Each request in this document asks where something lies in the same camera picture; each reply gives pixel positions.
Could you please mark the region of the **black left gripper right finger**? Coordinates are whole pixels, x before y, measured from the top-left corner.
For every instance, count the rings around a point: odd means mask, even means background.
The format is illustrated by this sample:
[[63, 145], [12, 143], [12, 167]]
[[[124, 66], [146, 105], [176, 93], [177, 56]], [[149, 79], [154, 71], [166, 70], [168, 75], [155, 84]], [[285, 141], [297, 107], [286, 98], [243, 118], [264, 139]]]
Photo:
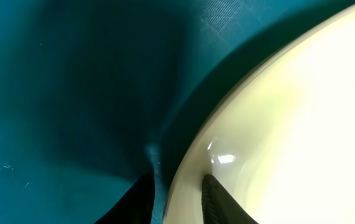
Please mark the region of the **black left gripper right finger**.
[[201, 207], [204, 224], [257, 224], [211, 174], [203, 176]]

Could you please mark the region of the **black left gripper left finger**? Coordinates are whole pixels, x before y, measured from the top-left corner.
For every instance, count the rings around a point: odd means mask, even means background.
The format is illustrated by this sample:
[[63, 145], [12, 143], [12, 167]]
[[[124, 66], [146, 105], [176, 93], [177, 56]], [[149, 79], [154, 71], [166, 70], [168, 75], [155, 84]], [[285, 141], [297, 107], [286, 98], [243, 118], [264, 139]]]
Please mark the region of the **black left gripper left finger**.
[[152, 173], [143, 175], [95, 224], [150, 224], [155, 200]]

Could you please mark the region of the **yellow-green plate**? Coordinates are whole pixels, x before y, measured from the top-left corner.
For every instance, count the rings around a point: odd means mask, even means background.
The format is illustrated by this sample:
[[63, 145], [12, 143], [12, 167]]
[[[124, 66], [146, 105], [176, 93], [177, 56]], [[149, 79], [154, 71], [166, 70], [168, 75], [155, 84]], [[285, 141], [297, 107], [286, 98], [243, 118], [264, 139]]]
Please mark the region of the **yellow-green plate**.
[[173, 179], [164, 223], [202, 223], [209, 174], [258, 223], [355, 223], [355, 5], [255, 69]]

